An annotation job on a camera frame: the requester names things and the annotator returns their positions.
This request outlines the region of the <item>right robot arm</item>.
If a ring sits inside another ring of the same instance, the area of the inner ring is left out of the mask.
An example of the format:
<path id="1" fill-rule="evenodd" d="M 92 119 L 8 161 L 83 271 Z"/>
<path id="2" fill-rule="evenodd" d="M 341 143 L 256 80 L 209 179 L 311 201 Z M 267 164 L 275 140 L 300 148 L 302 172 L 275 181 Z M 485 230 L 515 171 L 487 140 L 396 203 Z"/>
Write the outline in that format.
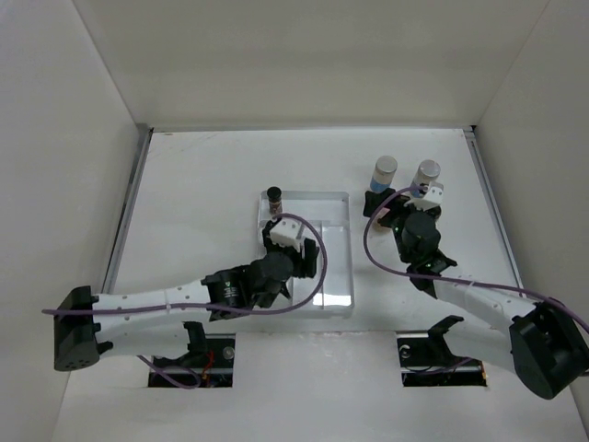
<path id="1" fill-rule="evenodd" d="M 363 215 L 391 231 L 407 266 L 402 276 L 484 323 L 474 327 L 462 316 L 445 317 L 427 331 L 428 356 L 441 365 L 454 358 L 490 362 L 514 373 L 538 397 L 555 398 L 588 374 L 587 323 L 554 298 L 464 275 L 439 247 L 443 198 L 438 182 L 364 194 Z"/>

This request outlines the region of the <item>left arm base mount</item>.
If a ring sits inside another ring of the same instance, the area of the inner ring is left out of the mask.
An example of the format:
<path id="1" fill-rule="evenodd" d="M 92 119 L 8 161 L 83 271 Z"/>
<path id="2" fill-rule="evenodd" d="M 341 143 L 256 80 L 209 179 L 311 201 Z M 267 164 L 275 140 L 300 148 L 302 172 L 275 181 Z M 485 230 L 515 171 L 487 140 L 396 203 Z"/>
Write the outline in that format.
<path id="1" fill-rule="evenodd" d="M 182 324 L 180 354 L 175 358 L 152 356 L 148 388 L 221 389 L 233 386 L 235 334 L 206 334 L 200 322 Z"/>

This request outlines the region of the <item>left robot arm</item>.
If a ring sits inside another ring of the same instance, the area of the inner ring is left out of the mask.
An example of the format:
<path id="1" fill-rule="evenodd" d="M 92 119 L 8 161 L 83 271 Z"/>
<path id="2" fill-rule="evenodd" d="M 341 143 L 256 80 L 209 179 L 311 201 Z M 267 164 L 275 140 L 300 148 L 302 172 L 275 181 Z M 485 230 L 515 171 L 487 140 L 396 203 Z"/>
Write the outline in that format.
<path id="1" fill-rule="evenodd" d="M 53 367 L 73 372 L 104 357 L 154 358 L 156 367 L 207 369 L 217 354 L 205 326 L 248 316 L 277 316 L 309 304 L 328 268 L 321 235 L 306 220 L 285 215 L 261 231 L 262 257 L 185 285 L 132 295 L 70 291 L 48 310 Z"/>

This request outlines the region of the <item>blue label sago jar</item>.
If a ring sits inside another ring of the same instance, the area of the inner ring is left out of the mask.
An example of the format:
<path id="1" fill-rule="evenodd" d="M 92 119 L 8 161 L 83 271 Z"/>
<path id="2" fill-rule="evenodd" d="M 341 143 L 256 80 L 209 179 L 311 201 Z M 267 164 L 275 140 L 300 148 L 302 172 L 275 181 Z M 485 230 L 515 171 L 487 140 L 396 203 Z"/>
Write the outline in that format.
<path id="1" fill-rule="evenodd" d="M 441 173 L 440 165 L 432 160 L 425 159 L 418 166 L 413 179 L 413 186 L 428 186 L 431 182 L 436 181 Z"/>

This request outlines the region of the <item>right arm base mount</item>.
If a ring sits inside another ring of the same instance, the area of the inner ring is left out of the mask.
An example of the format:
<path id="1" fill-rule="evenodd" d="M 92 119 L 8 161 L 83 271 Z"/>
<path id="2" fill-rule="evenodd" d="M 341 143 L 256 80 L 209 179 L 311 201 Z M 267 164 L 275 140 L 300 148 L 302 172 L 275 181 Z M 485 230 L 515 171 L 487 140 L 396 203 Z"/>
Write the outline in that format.
<path id="1" fill-rule="evenodd" d="M 464 319 L 450 315 L 427 331 L 397 335 L 401 382 L 406 388 L 486 387 L 479 360 L 453 355 L 444 341 L 450 328 Z"/>

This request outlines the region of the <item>small black cap spice bottle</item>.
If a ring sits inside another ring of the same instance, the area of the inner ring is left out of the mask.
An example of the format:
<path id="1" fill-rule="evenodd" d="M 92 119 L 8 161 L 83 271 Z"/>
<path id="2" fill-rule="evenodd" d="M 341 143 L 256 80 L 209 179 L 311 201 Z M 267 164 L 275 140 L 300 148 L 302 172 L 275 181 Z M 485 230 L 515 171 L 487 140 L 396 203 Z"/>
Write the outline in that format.
<path id="1" fill-rule="evenodd" d="M 282 190 L 277 186 L 271 186 L 267 189 L 269 213 L 272 216 L 279 215 L 283 212 Z"/>

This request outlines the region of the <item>silver lid beige jar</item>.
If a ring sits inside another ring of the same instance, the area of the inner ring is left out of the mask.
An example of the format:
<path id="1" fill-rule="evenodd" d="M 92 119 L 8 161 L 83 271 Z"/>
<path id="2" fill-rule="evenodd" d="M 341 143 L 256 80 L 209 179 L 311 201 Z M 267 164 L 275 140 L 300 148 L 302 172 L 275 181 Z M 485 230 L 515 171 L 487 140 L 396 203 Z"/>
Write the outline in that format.
<path id="1" fill-rule="evenodd" d="M 382 156 L 375 163 L 369 190 L 381 193 L 388 189 L 398 169 L 398 162 L 394 157 Z"/>

